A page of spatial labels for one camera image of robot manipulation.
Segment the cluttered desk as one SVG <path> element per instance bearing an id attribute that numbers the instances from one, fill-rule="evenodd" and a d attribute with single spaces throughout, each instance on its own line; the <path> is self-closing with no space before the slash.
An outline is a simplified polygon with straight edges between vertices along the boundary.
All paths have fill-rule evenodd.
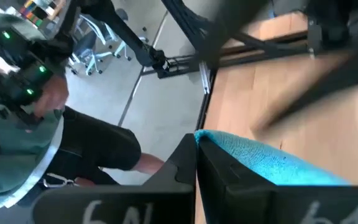
<path id="1" fill-rule="evenodd" d="M 47 38 L 57 32 L 59 14 L 68 0 L 20 0 L 19 6 L 9 6 L 4 12 L 30 22 Z"/>

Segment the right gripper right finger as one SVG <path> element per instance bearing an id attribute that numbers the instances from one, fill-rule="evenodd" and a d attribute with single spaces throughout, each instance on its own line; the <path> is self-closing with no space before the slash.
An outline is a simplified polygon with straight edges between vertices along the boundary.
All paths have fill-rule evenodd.
<path id="1" fill-rule="evenodd" d="M 207 224 L 358 224 L 358 186 L 279 186 L 208 138 L 200 141 Z"/>

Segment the person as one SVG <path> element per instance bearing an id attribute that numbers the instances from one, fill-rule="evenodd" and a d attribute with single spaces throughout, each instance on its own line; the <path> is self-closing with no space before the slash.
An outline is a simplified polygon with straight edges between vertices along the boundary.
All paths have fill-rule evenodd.
<path id="1" fill-rule="evenodd" d="M 142 152 L 131 130 L 66 104 L 36 117 L 43 86 L 54 75 L 66 79 L 73 49 L 67 28 L 48 39 L 25 20 L 0 13 L 0 58 L 19 67 L 0 72 L 0 208 L 32 202 L 62 179 L 112 185 L 108 168 L 154 174 L 163 164 Z"/>

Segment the person's hand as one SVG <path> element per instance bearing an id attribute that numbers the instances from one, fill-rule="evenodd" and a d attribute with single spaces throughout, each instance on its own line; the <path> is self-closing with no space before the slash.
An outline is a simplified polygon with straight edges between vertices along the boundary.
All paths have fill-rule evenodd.
<path id="1" fill-rule="evenodd" d="M 68 96 L 67 80 L 57 75 L 52 76 L 43 86 L 42 95 L 35 103 L 34 114 L 41 118 L 49 111 L 62 109 Z"/>

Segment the silver bracket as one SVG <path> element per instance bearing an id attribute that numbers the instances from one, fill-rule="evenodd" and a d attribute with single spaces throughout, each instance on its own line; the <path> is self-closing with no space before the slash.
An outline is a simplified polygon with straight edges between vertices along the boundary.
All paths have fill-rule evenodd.
<path id="1" fill-rule="evenodd" d="M 211 70 L 208 68 L 206 62 L 199 63 L 199 71 L 201 75 L 201 81 L 203 84 L 203 90 L 205 95 L 210 94 L 211 91 Z"/>

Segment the white office chair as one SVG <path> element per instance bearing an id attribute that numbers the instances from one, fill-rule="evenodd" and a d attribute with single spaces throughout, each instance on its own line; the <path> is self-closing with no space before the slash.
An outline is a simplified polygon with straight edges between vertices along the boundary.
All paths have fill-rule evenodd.
<path id="1" fill-rule="evenodd" d="M 90 76 L 94 71 L 103 73 L 103 71 L 98 68 L 98 62 L 103 62 L 103 58 L 110 55 L 116 58 L 121 58 L 119 53 L 122 50 L 124 51 L 125 58 L 128 61 L 132 60 L 132 58 L 127 55 L 127 44 L 121 40 L 106 23 L 97 21 L 96 19 L 86 14 L 81 14 L 80 19 L 87 23 L 92 32 L 88 32 L 75 43 L 71 57 L 74 61 L 82 64 L 85 67 L 86 75 Z M 107 51 L 97 54 L 96 39 L 100 39 L 104 45 L 106 45 L 109 40 L 120 40 L 121 43 L 114 52 Z"/>

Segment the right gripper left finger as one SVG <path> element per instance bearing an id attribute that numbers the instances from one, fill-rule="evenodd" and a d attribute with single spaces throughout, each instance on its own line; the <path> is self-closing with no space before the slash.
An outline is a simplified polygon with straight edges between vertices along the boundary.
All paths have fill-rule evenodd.
<path id="1" fill-rule="evenodd" d="M 142 185 L 63 187 L 41 195 L 33 224 L 193 224 L 197 145 L 184 135 Z"/>

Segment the light blue microfiber towel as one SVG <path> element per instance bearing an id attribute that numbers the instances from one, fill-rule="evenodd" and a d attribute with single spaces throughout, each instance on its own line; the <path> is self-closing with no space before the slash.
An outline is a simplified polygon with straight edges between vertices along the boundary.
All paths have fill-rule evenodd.
<path id="1" fill-rule="evenodd" d="M 201 129 L 195 132 L 200 143 L 206 137 L 241 164 L 276 185 L 349 185 L 331 172 L 314 166 L 285 151 L 231 133 Z"/>

